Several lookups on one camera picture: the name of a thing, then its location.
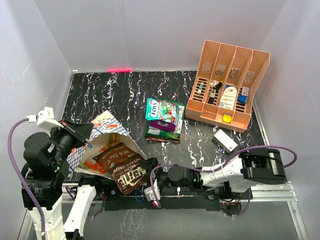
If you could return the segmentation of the green snack bag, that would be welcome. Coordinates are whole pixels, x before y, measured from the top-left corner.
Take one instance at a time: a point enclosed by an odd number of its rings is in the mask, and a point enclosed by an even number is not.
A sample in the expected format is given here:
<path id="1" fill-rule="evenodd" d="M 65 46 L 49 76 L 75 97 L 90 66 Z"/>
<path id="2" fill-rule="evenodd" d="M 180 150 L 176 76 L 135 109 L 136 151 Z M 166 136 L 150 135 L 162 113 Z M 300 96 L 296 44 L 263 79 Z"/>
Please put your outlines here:
<path id="1" fill-rule="evenodd" d="M 181 140 L 181 131 L 182 131 L 182 126 L 185 118 L 186 105 L 184 103 L 178 103 L 171 100 L 164 100 L 164 101 L 177 104 L 179 107 L 178 122 L 175 125 L 175 131 L 169 132 L 169 131 L 160 130 L 160 129 L 151 127 L 150 121 L 147 120 L 147 128 L 145 131 L 145 136 L 159 137 L 159 138 L 168 139 L 168 140 Z"/>

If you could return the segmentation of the teal Fox's candy bag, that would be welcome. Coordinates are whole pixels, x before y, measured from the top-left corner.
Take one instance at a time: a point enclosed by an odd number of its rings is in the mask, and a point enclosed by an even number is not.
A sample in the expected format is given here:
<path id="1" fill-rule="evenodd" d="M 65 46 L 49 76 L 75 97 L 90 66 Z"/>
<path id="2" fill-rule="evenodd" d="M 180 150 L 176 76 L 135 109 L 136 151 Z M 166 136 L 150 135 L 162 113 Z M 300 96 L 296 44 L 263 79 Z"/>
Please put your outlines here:
<path id="1" fill-rule="evenodd" d="M 148 98 L 145 119 L 147 121 L 163 121 L 176 125 L 178 123 L 179 106 L 166 100 Z"/>

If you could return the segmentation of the blue checkered paper bag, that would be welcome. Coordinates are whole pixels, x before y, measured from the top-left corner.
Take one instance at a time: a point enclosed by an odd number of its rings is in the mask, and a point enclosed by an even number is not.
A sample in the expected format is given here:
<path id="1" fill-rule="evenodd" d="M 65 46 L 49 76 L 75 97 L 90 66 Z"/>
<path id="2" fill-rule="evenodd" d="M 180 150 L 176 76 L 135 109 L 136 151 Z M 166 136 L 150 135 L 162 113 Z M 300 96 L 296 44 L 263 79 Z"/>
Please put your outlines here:
<path id="1" fill-rule="evenodd" d="M 96 150 L 100 150 L 102 147 L 111 148 L 112 146 L 108 145 L 108 135 L 109 133 L 117 133 L 119 137 L 119 143 L 124 143 L 134 152 L 140 154 L 144 160 L 147 159 L 144 152 L 136 144 L 136 142 L 129 135 L 127 130 L 120 124 L 120 122 L 108 111 L 103 112 L 98 117 L 96 117 L 91 123 L 94 124 L 89 143 L 80 148 L 74 148 L 71 151 L 71 154 L 67 158 L 67 162 L 70 167 L 76 171 L 90 175 L 97 175 L 110 179 L 116 184 L 112 176 L 109 173 L 100 174 L 94 170 L 84 170 L 78 167 L 80 162 L 84 162 L 90 157 L 90 154 Z"/>

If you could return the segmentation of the purple snack packet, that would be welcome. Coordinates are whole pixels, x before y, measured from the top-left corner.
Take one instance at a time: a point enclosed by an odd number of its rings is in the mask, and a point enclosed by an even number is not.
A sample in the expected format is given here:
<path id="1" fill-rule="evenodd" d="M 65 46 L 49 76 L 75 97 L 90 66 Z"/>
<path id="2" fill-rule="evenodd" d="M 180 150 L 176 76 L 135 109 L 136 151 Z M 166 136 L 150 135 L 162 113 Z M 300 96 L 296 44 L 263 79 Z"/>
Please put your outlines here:
<path id="1" fill-rule="evenodd" d="M 153 128 L 168 132 L 174 132 L 176 129 L 176 126 L 173 123 L 165 122 L 162 120 L 151 120 L 149 122 L 149 125 Z"/>

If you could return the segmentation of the brown chocolate snack bag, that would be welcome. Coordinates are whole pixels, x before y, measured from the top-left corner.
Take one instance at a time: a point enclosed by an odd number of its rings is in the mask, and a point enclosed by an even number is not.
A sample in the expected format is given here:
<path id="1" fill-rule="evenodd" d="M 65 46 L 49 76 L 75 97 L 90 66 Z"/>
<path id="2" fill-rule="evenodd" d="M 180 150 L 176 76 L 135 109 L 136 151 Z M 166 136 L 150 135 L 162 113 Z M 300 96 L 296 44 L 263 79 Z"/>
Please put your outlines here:
<path id="1" fill-rule="evenodd" d="M 93 158 L 110 174 L 124 195 L 130 194 L 147 181 L 145 159 L 120 142 Z"/>

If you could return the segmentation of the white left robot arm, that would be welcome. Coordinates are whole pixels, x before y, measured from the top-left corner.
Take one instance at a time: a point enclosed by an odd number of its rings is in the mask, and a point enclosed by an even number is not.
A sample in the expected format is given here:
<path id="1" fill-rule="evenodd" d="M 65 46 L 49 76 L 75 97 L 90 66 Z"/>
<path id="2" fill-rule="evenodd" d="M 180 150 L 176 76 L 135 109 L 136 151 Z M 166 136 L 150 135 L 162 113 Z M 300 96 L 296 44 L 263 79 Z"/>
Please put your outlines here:
<path id="1" fill-rule="evenodd" d="M 67 220 L 63 220 L 61 167 L 73 149 L 89 143 L 93 123 L 76 124 L 65 119 L 49 124 L 50 133 L 36 132 L 24 142 L 21 171 L 22 199 L 39 240 L 82 240 L 93 200 L 103 195 L 95 178 L 79 183 Z"/>

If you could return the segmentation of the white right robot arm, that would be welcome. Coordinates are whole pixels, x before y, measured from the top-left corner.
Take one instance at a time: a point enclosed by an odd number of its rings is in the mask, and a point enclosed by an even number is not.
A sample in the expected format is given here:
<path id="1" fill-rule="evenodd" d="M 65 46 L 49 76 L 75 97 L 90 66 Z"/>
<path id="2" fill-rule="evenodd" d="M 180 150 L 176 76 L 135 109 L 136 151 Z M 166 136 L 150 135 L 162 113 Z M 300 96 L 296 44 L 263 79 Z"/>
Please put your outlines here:
<path id="1" fill-rule="evenodd" d="M 154 168 L 151 176 L 151 186 L 143 191 L 148 201 L 159 200 L 163 187 L 206 192 L 215 199 L 226 201 L 240 198 L 257 184 L 282 185 L 288 181 L 280 151 L 263 146 L 240 150 L 218 166 L 191 168 L 174 164 L 167 172 L 161 167 Z"/>

